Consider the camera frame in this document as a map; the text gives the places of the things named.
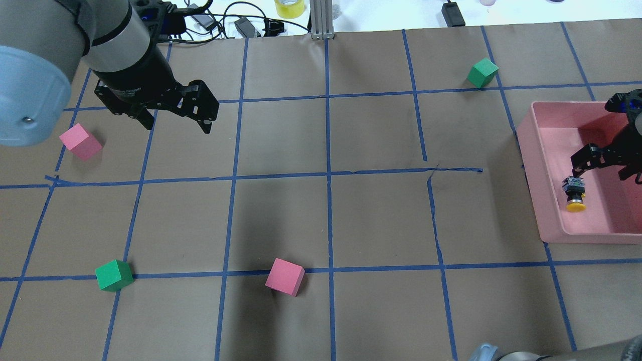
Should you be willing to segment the pink cube near left arm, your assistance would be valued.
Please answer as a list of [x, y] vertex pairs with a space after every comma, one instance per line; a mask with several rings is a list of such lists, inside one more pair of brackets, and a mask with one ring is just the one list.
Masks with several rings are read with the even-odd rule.
[[67, 150], [83, 161], [93, 158], [103, 149], [103, 144], [80, 124], [74, 124], [58, 138]]

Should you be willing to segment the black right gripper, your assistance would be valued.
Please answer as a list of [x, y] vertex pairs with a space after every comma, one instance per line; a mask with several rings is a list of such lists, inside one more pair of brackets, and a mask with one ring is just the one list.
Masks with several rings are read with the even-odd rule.
[[608, 146], [600, 148], [589, 143], [571, 156], [573, 177], [581, 177], [592, 169], [618, 165], [624, 166], [617, 172], [620, 181], [634, 176], [634, 183], [641, 185], [641, 114], [628, 113], [627, 119], [628, 125], [615, 135]]

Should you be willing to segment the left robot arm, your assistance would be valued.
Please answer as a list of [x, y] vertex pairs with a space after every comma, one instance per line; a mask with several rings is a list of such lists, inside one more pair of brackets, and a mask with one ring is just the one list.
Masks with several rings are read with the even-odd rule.
[[219, 102], [202, 80], [178, 82], [158, 42], [206, 7], [165, 1], [2, 1], [2, 145], [51, 136], [71, 98], [80, 62], [95, 94], [117, 116], [151, 130], [153, 110], [188, 117], [211, 132]]

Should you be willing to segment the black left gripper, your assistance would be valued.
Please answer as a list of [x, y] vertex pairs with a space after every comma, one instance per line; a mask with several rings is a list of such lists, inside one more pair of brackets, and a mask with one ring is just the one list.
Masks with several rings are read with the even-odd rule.
[[203, 80], [188, 85], [177, 81], [159, 48], [149, 48], [129, 68], [94, 73], [99, 79], [94, 93], [113, 114], [127, 115], [152, 130], [154, 116], [147, 108], [170, 110], [196, 121], [203, 133], [211, 133], [219, 101]]

